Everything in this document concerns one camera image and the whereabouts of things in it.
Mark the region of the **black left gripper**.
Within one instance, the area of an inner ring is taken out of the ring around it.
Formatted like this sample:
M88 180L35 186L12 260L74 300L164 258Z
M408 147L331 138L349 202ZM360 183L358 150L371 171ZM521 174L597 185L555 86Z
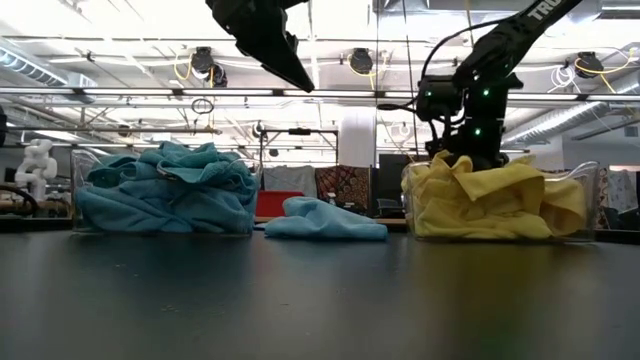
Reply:
M213 19L263 69L307 93L315 85L297 56L298 38L286 30L286 11L308 0L205 0Z

